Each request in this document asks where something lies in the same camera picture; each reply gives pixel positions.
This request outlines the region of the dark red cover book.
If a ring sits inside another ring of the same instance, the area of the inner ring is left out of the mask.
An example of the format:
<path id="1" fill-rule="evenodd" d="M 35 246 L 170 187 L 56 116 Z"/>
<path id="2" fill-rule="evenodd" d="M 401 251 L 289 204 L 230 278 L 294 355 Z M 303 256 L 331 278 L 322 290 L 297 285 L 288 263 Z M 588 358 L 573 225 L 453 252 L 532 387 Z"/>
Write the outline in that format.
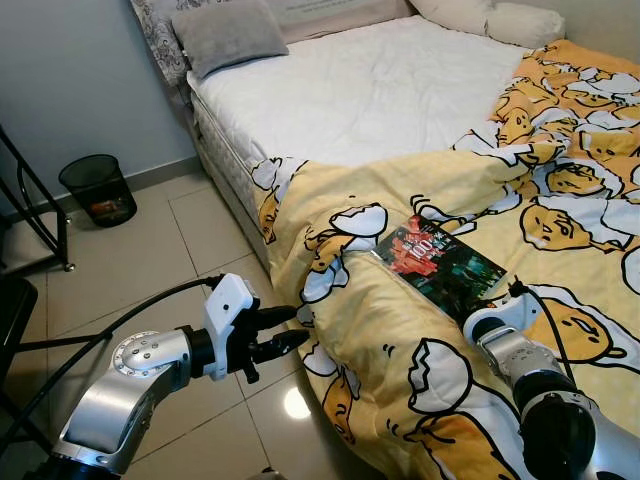
<path id="1" fill-rule="evenodd" d="M 480 310 L 507 274 L 497 262 L 421 215 L 411 216 L 372 252 L 457 323 Z"/>

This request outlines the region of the yellow cartoon print duvet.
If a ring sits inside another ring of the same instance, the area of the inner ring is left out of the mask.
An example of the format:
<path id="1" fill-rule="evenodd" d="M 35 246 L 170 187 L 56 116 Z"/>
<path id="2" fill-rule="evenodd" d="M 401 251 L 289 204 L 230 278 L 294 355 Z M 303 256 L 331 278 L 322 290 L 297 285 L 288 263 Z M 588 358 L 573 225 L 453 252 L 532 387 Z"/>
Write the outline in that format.
<path id="1" fill-rule="evenodd" d="M 410 419 L 410 356 L 452 346 L 472 380 L 512 389 L 445 315 L 374 255 L 413 215 L 507 270 L 483 306 L 522 291 L 552 323 L 577 388 L 628 433 L 640 430 L 640 67 L 567 40 L 527 52 L 493 114 L 452 148 L 338 166 L 271 157 L 253 166 L 271 282 L 307 308 L 303 365 L 353 452 L 393 479 L 440 480 L 381 439 Z"/>

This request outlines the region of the cream quilted mattress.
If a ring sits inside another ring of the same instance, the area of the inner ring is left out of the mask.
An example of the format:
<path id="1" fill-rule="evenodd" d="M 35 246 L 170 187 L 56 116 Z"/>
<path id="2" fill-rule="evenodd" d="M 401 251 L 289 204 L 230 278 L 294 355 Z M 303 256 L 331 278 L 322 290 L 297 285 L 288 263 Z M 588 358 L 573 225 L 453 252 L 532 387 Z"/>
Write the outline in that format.
<path id="1" fill-rule="evenodd" d="M 210 113 L 204 101 L 198 99 L 197 93 L 188 91 L 188 105 L 191 110 L 189 133 L 195 141 L 202 168 L 228 206 L 230 215 L 236 219 L 237 227 L 246 237 L 253 255 L 262 268 L 269 270 L 268 247 L 262 241 L 257 224 L 259 204 L 253 201 L 256 186 L 251 180 L 247 161 L 238 154 L 216 116 Z"/>

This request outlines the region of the black metal tube rack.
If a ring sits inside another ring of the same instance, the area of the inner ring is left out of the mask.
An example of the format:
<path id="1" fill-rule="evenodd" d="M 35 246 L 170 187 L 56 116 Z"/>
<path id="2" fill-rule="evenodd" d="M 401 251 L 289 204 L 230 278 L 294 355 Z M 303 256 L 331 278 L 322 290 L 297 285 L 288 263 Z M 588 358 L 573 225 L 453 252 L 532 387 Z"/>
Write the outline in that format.
<path id="1" fill-rule="evenodd" d="M 76 265 L 70 260 L 68 227 L 70 218 L 67 210 L 59 204 L 49 188 L 41 182 L 12 138 L 0 124 L 0 143 L 13 156 L 15 163 L 15 183 L 17 193 L 0 178 L 0 193 L 10 202 L 35 237 L 49 250 L 49 255 L 29 262 L 13 271 L 14 275 L 27 275 L 38 270 L 47 270 L 60 265 L 64 273 L 73 273 Z"/>

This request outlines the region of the black mesh waste bin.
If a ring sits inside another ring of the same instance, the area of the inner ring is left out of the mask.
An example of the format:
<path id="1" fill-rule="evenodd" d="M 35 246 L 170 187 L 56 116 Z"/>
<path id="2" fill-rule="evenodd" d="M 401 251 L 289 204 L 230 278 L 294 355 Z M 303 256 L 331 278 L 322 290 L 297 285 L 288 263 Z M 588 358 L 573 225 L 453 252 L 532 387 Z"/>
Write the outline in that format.
<path id="1" fill-rule="evenodd" d="M 83 210 L 93 202 L 108 198 L 133 198 L 119 161 L 113 155 L 95 154 L 74 160 L 60 170 L 58 179 Z"/>

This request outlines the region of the white quilted mattress pad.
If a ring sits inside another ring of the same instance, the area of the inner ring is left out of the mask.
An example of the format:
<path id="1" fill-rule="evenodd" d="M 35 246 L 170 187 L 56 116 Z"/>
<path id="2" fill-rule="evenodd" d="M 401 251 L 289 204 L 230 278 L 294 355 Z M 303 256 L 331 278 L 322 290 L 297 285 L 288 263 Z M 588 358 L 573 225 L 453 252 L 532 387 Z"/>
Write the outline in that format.
<path id="1" fill-rule="evenodd" d="M 411 15 L 187 84 L 247 166 L 355 166 L 448 148 L 493 113 L 525 50 Z"/>

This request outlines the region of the beige padded headboard cushion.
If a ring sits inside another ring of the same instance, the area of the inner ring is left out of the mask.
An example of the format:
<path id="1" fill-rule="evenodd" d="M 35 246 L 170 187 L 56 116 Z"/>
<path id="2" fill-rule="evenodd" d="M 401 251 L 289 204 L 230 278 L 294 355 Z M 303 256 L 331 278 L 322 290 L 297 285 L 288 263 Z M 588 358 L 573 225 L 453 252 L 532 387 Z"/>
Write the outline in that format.
<path id="1" fill-rule="evenodd" d="M 411 17 L 412 12 L 356 12 L 340 15 L 329 15 L 329 17 L 311 20 L 278 20 L 278 26 L 282 31 L 285 44 L 294 44 L 311 38 L 321 38 L 328 35 L 335 35 L 365 26 L 387 22 L 399 18 Z"/>

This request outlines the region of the beige long bolster pillow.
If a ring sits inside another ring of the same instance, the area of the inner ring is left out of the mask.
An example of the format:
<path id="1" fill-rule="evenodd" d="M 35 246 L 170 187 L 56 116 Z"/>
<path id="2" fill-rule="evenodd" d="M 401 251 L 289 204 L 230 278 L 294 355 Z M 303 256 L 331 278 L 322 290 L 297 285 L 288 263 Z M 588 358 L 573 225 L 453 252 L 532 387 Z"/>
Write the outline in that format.
<path id="1" fill-rule="evenodd" d="M 540 49 L 566 37 L 566 19 L 554 10 L 497 0 L 408 0 L 422 18 L 439 26 Z"/>

